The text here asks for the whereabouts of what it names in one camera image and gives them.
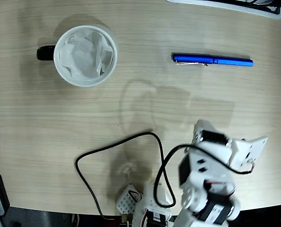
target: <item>black cable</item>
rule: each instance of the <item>black cable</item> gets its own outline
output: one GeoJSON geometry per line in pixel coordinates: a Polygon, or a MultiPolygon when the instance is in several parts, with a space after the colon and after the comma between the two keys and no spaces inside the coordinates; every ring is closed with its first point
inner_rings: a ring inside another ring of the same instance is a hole
{"type": "MultiPolygon", "coordinates": [[[[159,149],[160,149],[161,161],[162,161],[162,163],[163,163],[163,162],[164,162],[164,156],[163,156],[163,148],[162,148],[161,140],[159,139],[159,137],[158,137],[155,133],[150,132],[150,131],[148,131],[148,132],[142,132],[142,133],[136,134],[136,135],[134,135],[134,136],[128,137],[128,138],[126,138],[126,139],[124,139],[124,140],[121,140],[121,141],[119,141],[119,142],[116,142],[116,143],[114,143],[114,144],[111,144],[111,145],[109,145],[109,146],[106,146],[106,147],[103,147],[103,148],[100,148],[100,149],[96,149],[96,150],[93,150],[93,151],[88,151],[88,152],[86,152],[86,153],[80,155],[79,157],[77,157],[77,159],[75,160],[75,168],[76,168],[76,170],[77,170],[77,173],[78,173],[79,177],[82,179],[82,181],[84,182],[84,184],[86,185],[86,187],[88,188],[89,192],[92,194],[93,199],[94,199],[94,201],[95,201],[95,204],[96,204],[96,206],[97,206],[98,212],[99,212],[99,214],[101,215],[101,217],[104,218],[105,220],[113,220],[113,219],[108,219],[108,218],[106,218],[106,217],[103,215],[102,210],[101,210],[101,208],[100,208],[100,206],[99,206],[99,202],[98,202],[98,200],[97,200],[97,198],[96,198],[96,196],[95,196],[95,193],[93,192],[93,190],[92,190],[92,188],[90,187],[90,185],[88,184],[87,180],[84,178],[84,176],[83,176],[82,173],[80,172],[80,169],[79,169],[79,167],[78,167],[78,162],[79,162],[79,160],[81,160],[81,159],[82,159],[83,157],[85,157],[85,156],[88,156],[88,155],[91,155],[91,154],[95,154],[95,153],[100,152],[100,151],[103,151],[103,150],[108,150],[108,149],[110,149],[110,148],[113,148],[113,147],[116,147],[116,146],[121,145],[121,144],[123,144],[123,143],[126,143],[126,142],[128,142],[128,141],[130,141],[130,140],[133,140],[133,139],[135,139],[135,138],[137,138],[137,137],[141,137],[141,136],[145,136],[145,135],[152,135],[152,136],[154,136],[154,137],[156,138],[156,140],[157,140],[157,142],[158,142],[158,145],[159,145],[159,149]]],[[[173,199],[173,203],[170,204],[170,206],[173,207],[173,206],[175,206],[175,204],[176,204],[176,198],[175,198],[174,192],[173,192],[173,190],[172,190],[172,188],[171,188],[171,186],[170,186],[170,182],[169,182],[169,180],[168,180],[168,176],[167,176],[167,173],[166,173],[165,169],[162,171],[162,173],[163,173],[163,175],[164,175],[165,182],[166,182],[166,184],[167,184],[167,186],[168,186],[168,189],[169,189],[170,194],[171,194],[172,199],[173,199]]]]}
{"type": "Polygon", "coordinates": [[[236,174],[241,174],[241,175],[245,175],[245,174],[250,174],[251,172],[253,172],[253,169],[254,169],[254,165],[252,165],[252,168],[250,171],[244,171],[244,172],[239,172],[237,170],[234,170],[232,169],[231,167],[229,167],[227,164],[225,164],[224,162],[222,162],[221,160],[219,160],[217,157],[215,157],[214,155],[210,154],[209,152],[207,152],[206,150],[200,148],[200,147],[197,147],[193,144],[181,144],[181,145],[178,145],[176,147],[174,147],[169,153],[168,155],[165,157],[165,160],[162,162],[160,168],[159,168],[159,171],[157,173],[157,176],[156,176],[156,179],[155,179],[155,183],[154,183],[154,189],[153,189],[153,196],[154,196],[154,200],[155,202],[161,206],[161,207],[164,207],[164,208],[170,208],[170,207],[173,207],[174,205],[170,204],[170,205],[163,205],[161,203],[159,203],[158,201],[158,198],[157,198],[157,187],[158,187],[158,183],[160,181],[160,177],[161,177],[161,174],[163,173],[163,171],[165,171],[165,167],[167,165],[167,163],[169,162],[170,158],[176,153],[176,151],[180,150],[181,148],[195,148],[195,149],[198,149],[200,150],[201,152],[205,153],[206,155],[208,155],[209,157],[211,157],[212,159],[214,159],[215,161],[219,162],[221,165],[223,165],[224,167],[226,167],[228,170],[236,173],[236,174]]]}

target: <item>wood grain surface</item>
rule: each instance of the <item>wood grain surface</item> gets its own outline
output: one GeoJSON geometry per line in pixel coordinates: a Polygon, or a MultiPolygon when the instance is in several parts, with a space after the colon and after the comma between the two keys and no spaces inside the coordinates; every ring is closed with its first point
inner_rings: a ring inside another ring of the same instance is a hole
{"type": "MultiPolygon", "coordinates": [[[[12,206],[97,214],[75,158],[153,129],[165,153],[189,143],[198,119],[231,137],[269,140],[250,175],[233,175],[242,209],[281,204],[281,20],[165,0],[0,0],[0,173],[12,206]],[[36,49],[68,29],[103,24],[119,43],[114,73],[75,87],[36,49]],[[172,52],[247,56],[254,67],[176,66],[172,52]]],[[[178,198],[177,165],[167,166],[178,198]]],[[[146,136],[81,161],[104,214],[127,183],[142,190],[160,166],[146,136]]]]}

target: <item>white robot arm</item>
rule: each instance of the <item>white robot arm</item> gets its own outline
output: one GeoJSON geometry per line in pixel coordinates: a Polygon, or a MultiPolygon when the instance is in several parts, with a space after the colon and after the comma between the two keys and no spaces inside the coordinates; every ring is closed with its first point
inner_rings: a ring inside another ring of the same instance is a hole
{"type": "MultiPolygon", "coordinates": [[[[228,226],[227,220],[234,220],[240,212],[229,170],[238,172],[249,165],[252,171],[267,139],[266,136],[250,141],[230,139],[208,121],[199,120],[192,141],[196,148],[187,148],[179,164],[182,210],[174,227],[228,226]]],[[[158,190],[158,198],[167,202],[164,189],[159,186],[158,190]]],[[[143,199],[135,208],[133,227],[165,227],[170,218],[170,208],[159,207],[153,199],[153,185],[146,185],[143,199]]]]}

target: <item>blue pen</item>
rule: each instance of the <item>blue pen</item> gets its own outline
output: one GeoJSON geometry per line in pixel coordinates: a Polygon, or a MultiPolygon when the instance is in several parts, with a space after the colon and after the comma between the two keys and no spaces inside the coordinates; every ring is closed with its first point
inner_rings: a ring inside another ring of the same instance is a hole
{"type": "Polygon", "coordinates": [[[178,65],[189,64],[220,64],[220,65],[239,65],[252,67],[254,62],[251,59],[231,58],[222,56],[212,56],[209,54],[173,53],[173,61],[178,65]]]}

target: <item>white tissue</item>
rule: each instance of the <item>white tissue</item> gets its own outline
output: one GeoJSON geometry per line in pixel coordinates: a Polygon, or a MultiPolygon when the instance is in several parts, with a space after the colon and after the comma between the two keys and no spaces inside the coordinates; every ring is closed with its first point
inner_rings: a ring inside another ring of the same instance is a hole
{"type": "Polygon", "coordinates": [[[60,50],[60,63],[80,81],[98,78],[109,68],[112,58],[113,49],[107,39],[91,29],[71,35],[60,50]]]}

